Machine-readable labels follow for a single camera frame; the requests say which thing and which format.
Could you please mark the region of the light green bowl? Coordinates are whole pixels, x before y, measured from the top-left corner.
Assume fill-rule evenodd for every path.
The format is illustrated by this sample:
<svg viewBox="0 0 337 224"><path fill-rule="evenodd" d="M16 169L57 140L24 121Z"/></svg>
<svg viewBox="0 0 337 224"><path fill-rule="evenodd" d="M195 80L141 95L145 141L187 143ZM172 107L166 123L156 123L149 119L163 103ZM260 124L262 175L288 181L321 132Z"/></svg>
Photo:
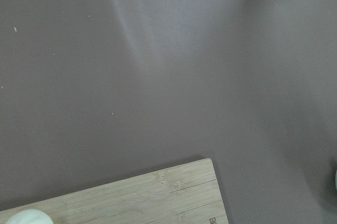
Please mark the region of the light green bowl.
<svg viewBox="0 0 337 224"><path fill-rule="evenodd" d="M335 179L334 179L334 182L335 182L335 188L337 190L337 169L335 171Z"/></svg>

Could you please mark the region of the bamboo cutting board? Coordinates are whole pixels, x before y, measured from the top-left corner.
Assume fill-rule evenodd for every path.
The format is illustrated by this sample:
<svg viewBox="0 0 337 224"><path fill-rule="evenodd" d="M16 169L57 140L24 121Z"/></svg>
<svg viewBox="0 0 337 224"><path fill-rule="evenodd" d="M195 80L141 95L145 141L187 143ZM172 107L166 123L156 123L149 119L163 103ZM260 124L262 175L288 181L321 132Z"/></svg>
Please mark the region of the bamboo cutting board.
<svg viewBox="0 0 337 224"><path fill-rule="evenodd" d="M210 158L3 210L1 223L28 209L54 223L228 223Z"/></svg>

